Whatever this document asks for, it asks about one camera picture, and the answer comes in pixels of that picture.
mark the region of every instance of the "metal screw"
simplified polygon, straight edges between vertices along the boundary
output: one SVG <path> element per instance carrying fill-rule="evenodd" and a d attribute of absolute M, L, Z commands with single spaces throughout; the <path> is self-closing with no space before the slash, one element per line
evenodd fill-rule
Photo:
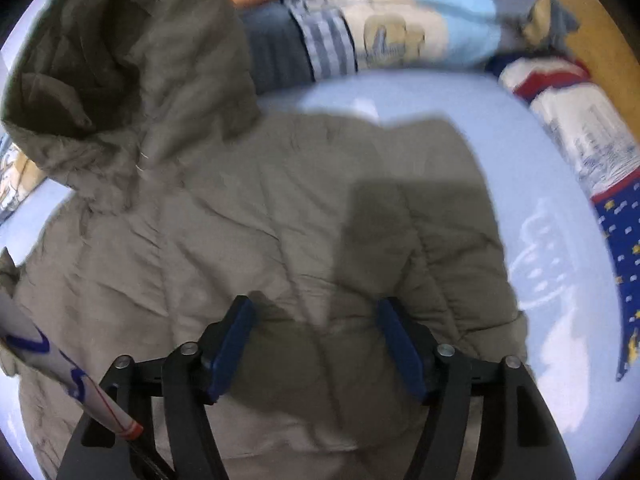
<path fill-rule="evenodd" d="M 507 355 L 504 362 L 509 368 L 513 368 L 514 370 L 520 368 L 522 362 L 515 355 Z"/>
<path fill-rule="evenodd" d="M 198 343 L 193 341 L 185 343 L 180 347 L 180 353 L 182 355 L 194 355 L 198 351 Z"/>
<path fill-rule="evenodd" d="M 119 370 L 126 368 L 130 364 L 131 364 L 131 357 L 129 357 L 128 355 L 121 355 L 113 362 L 113 365 Z"/>
<path fill-rule="evenodd" d="M 442 357 L 452 357 L 453 354 L 455 353 L 456 353 L 456 349 L 453 348 L 453 346 L 451 345 L 447 345 L 447 344 L 438 345 L 438 354 L 440 354 Z"/>

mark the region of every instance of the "blue gripper pad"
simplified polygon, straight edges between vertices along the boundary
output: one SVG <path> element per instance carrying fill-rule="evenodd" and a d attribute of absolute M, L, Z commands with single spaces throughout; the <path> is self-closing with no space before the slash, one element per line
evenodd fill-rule
<path fill-rule="evenodd" d="M 404 385 L 412 396 L 422 402 L 427 395 L 424 365 L 389 300 L 378 302 L 376 322 L 385 336 L 386 348 L 396 363 Z"/>
<path fill-rule="evenodd" d="M 248 298 L 244 298 L 234 322 L 226 332 L 218 355 L 209 366 L 211 382 L 207 393 L 212 402 L 216 402 L 229 390 L 254 321 L 254 304 Z"/>

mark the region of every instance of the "jacket hood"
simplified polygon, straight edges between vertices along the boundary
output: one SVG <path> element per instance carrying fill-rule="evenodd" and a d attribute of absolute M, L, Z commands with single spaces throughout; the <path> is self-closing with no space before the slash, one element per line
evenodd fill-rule
<path fill-rule="evenodd" d="M 48 176 L 119 210 L 142 173 L 178 178 L 196 144 L 255 121 L 248 69 L 230 0 L 52 0 L 8 80 L 2 122 Z"/>

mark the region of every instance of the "blue fabric with stars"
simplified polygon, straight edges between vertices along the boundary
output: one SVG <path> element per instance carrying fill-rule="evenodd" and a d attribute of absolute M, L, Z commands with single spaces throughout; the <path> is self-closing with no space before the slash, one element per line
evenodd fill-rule
<path fill-rule="evenodd" d="M 640 179 L 596 202 L 598 223 L 609 243 L 622 305 L 620 380 L 638 355 L 640 333 Z"/>

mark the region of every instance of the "brown puffer jacket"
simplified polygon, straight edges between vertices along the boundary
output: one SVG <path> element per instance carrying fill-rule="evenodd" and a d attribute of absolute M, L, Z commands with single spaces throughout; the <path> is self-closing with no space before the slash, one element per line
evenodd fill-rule
<path fill-rule="evenodd" d="M 17 302 L 96 378 L 117 355 L 198 338 L 252 293 L 257 326 L 207 412 L 229 476 L 402 478 L 425 414 L 387 355 L 377 299 L 399 296 L 470 355 L 525 357 L 482 174 L 443 120 L 261 115 L 246 52 L 229 0 L 53 0 L 2 120 L 77 192 L 19 278 L 2 259 L 1 283 L 17 280 Z M 81 411 L 18 372 L 53 478 Z"/>

